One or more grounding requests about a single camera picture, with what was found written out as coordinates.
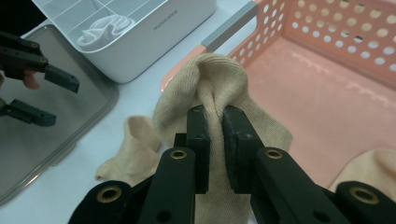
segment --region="pink plastic basket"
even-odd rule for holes
[[[290,154],[316,183],[329,187],[362,152],[396,149],[395,1],[249,2],[162,88],[252,18],[256,29],[229,57],[246,67],[256,102],[290,129]]]

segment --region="basket hole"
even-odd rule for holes
[[[393,54],[395,52],[395,48],[394,47],[386,47],[384,48],[384,53],[387,55]]]
[[[334,33],[337,30],[337,27],[335,25],[330,25],[329,26],[329,31]]]
[[[349,37],[349,35],[350,35],[350,32],[348,30],[344,30],[341,32],[342,37]]]
[[[312,36],[313,36],[314,38],[318,38],[318,37],[320,36],[320,32],[319,32],[319,31],[314,31],[314,32],[312,33]]]
[[[335,21],[340,21],[341,19],[343,19],[343,14],[341,14],[339,12],[334,14]]]
[[[364,11],[364,4],[357,4],[354,8],[356,13],[362,13]]]
[[[396,63],[391,64],[390,67],[389,67],[389,69],[390,69],[391,71],[393,71],[393,72],[396,72]]]
[[[378,48],[378,46],[379,46],[379,44],[378,44],[378,42],[377,41],[370,41],[370,43],[369,43],[369,48],[370,49],[376,49],[376,48]]]
[[[388,34],[388,30],[385,29],[385,28],[379,29],[379,30],[376,32],[376,35],[377,35],[378,37],[385,37],[385,36],[387,36],[387,34]]]
[[[330,41],[332,41],[332,37],[329,36],[329,35],[325,35],[325,36],[323,37],[323,40],[324,40],[324,42],[329,43]]]
[[[346,24],[348,26],[354,26],[354,25],[356,25],[357,22],[358,21],[356,20],[356,18],[351,17],[351,18],[347,19]]]
[[[311,23],[313,20],[314,20],[314,19],[312,19],[311,16],[305,17],[305,21],[308,22],[308,23]]]
[[[348,7],[349,6],[349,0],[342,0],[341,2],[340,2],[340,7],[341,8],[346,8],[346,7]]]
[[[309,10],[312,11],[312,12],[316,11],[317,9],[318,9],[318,6],[316,4],[311,4],[309,6]]]
[[[361,29],[365,32],[370,31],[373,28],[373,25],[370,22],[366,22],[361,26]]]
[[[356,43],[361,43],[363,42],[363,37],[361,35],[357,35],[353,40],[355,40]]]
[[[259,41],[262,38],[262,35],[258,34],[256,35],[256,42]]]
[[[376,59],[374,60],[374,62],[375,62],[376,64],[378,64],[378,65],[382,65],[382,64],[385,63],[385,59],[384,59],[384,58],[376,58]]]
[[[381,14],[382,14],[382,11],[380,9],[373,9],[370,12],[370,17],[372,19],[377,19],[377,18],[379,18],[381,16]]]
[[[344,42],[341,41],[341,40],[337,40],[337,41],[335,41],[335,46],[336,46],[337,48],[341,48],[341,47],[344,46]]]
[[[270,8],[270,6],[265,5],[264,9],[262,10],[262,12],[266,13],[268,11],[268,8]]]
[[[291,24],[291,26],[292,26],[294,29],[297,29],[297,28],[298,28],[298,22],[295,21],[294,23]]]
[[[317,21],[317,27],[321,28],[324,26],[324,21]]]
[[[304,7],[305,6],[305,0],[298,1],[298,6],[299,7]]]
[[[387,17],[387,23],[389,24],[396,24],[396,15],[389,15]]]
[[[307,26],[303,26],[303,33],[308,33],[309,32],[309,28]]]
[[[330,10],[328,9],[328,8],[323,8],[321,11],[320,11],[320,14],[322,15],[322,16],[329,16],[329,13],[330,13]]]
[[[361,53],[361,57],[362,57],[363,59],[368,59],[368,58],[370,58],[370,52],[368,52],[368,51],[362,52],[362,53]]]
[[[355,53],[355,52],[356,52],[356,47],[355,47],[355,46],[349,46],[349,47],[347,48],[347,51],[348,51],[349,53]]]
[[[294,16],[295,16],[297,19],[300,19],[300,18],[302,17],[302,14],[301,14],[300,11],[296,11],[296,13],[294,13]]]

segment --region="perforated basket wall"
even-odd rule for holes
[[[231,53],[244,66],[281,36],[396,87],[396,5],[369,0],[267,0],[257,29]]]

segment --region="white plastic container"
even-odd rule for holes
[[[33,0],[73,47],[112,80],[131,81],[216,9],[216,0]],[[82,50],[77,40],[99,19],[136,21],[106,46]]]

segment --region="knit fabric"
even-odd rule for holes
[[[196,195],[195,223],[247,223],[251,213],[249,195],[234,194],[226,174],[221,129],[223,109],[234,105],[244,110],[267,147],[288,150],[291,134],[249,97],[245,69],[222,55],[210,53],[192,58],[164,90],[152,120],[155,133],[168,147],[173,146],[176,133],[186,132],[187,112],[196,105],[205,107],[211,146],[209,191]],[[152,175],[158,165],[156,155],[158,158],[159,155],[154,153],[157,148],[140,144],[157,138],[154,131],[145,130],[150,128],[150,125],[134,126],[133,122],[127,122],[120,152],[98,169],[97,177],[122,180],[134,186]],[[131,130],[145,134],[131,136]]]
[[[234,194],[226,174],[221,129],[224,107],[234,105],[244,110],[268,147],[289,149],[291,135],[249,97],[245,69],[225,56],[202,54],[192,58],[164,90],[153,124],[166,145],[173,145],[175,133],[186,132],[187,111],[195,105],[205,107],[211,138],[209,192],[196,195],[195,223],[247,223],[249,196]]]
[[[154,175],[160,161],[157,149],[161,141],[152,127],[151,118],[133,116],[125,121],[124,138],[114,158],[96,171],[97,180],[111,179],[131,187]]]
[[[367,151],[350,161],[330,186],[335,191],[344,181],[359,181],[381,190],[396,202],[396,150]]]

